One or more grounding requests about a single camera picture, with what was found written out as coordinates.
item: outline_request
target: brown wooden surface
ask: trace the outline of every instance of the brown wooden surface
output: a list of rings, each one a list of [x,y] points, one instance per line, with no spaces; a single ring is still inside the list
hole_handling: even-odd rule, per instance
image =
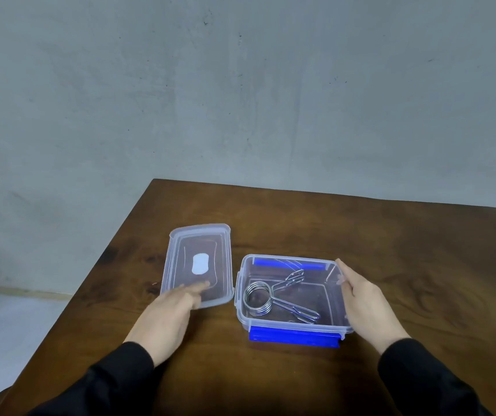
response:
[[[232,229],[235,280],[250,253],[340,256],[383,289],[410,335],[496,414],[496,209],[154,180],[0,416],[57,395],[117,347],[157,294],[171,230],[216,222]],[[230,302],[193,313],[155,411],[391,414],[377,361],[357,335],[337,350],[250,342]]]

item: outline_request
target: white label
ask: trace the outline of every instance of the white label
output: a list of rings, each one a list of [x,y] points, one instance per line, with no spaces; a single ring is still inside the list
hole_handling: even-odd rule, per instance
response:
[[[192,258],[192,273],[194,274],[204,274],[210,268],[210,256],[205,252],[196,254]]]

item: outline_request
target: metal spring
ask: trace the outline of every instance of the metal spring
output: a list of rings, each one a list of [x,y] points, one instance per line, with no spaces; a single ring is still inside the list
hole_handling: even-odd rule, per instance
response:
[[[254,291],[266,291],[269,294],[269,299],[261,306],[261,307],[251,307],[248,305],[248,298],[250,294]],[[252,282],[244,291],[244,297],[242,298],[244,302],[244,306],[248,310],[248,312],[254,317],[260,317],[262,315],[269,314],[271,312],[271,308],[273,307],[273,297],[271,295],[271,287],[265,282]]]

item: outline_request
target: baseboard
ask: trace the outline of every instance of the baseboard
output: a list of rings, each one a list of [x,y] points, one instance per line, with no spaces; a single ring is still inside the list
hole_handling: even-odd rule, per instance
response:
[[[53,292],[29,291],[27,289],[17,289],[14,287],[0,287],[1,295],[8,296],[24,296],[28,298],[41,298],[52,300],[70,300],[73,295],[71,294],[56,294]]]

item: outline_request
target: person's left hand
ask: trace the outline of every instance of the person's left hand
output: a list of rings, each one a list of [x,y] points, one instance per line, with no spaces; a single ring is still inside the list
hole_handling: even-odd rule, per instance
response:
[[[159,295],[136,320],[125,342],[140,344],[154,361],[166,361],[182,343],[190,311],[200,306],[209,282],[180,286]]]

